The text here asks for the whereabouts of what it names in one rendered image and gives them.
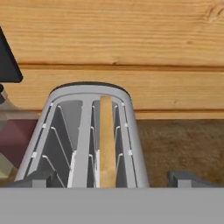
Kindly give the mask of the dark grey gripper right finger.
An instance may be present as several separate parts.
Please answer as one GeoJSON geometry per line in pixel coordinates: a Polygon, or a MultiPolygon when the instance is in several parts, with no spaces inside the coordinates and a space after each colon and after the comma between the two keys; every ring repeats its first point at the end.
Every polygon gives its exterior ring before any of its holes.
{"type": "Polygon", "coordinates": [[[211,181],[202,180],[189,171],[168,171],[168,187],[222,187],[222,184],[215,184],[211,181]]]}

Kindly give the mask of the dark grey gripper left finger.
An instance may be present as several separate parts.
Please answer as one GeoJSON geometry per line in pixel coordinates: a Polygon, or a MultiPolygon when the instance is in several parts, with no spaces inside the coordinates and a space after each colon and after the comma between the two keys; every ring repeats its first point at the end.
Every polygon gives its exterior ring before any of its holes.
{"type": "Polygon", "coordinates": [[[34,171],[24,179],[3,185],[3,187],[20,188],[49,188],[57,186],[58,180],[56,179],[55,171],[34,171]]]}

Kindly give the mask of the silver two-slot toaster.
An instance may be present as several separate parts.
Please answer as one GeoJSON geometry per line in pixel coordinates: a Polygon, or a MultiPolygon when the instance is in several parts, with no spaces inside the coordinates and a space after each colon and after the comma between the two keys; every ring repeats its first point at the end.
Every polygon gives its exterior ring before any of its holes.
{"type": "Polygon", "coordinates": [[[149,185],[129,93],[83,81],[56,87],[47,99],[15,181],[55,171],[57,187],[100,187],[100,99],[110,96],[115,139],[115,187],[149,185]]]}

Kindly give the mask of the tan bread slice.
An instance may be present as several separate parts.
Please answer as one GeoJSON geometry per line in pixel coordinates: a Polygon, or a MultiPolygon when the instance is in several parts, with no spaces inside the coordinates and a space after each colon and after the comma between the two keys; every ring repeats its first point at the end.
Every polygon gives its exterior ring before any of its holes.
{"type": "Polygon", "coordinates": [[[112,99],[100,99],[100,187],[116,186],[116,147],[112,99]]]}

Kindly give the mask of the black and clear blender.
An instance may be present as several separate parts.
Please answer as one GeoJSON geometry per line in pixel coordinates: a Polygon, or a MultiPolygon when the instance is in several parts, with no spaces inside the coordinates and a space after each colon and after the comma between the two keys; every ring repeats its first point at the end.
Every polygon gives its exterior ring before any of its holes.
{"type": "Polygon", "coordinates": [[[0,183],[13,181],[39,115],[14,100],[23,75],[0,26],[0,183]]]}

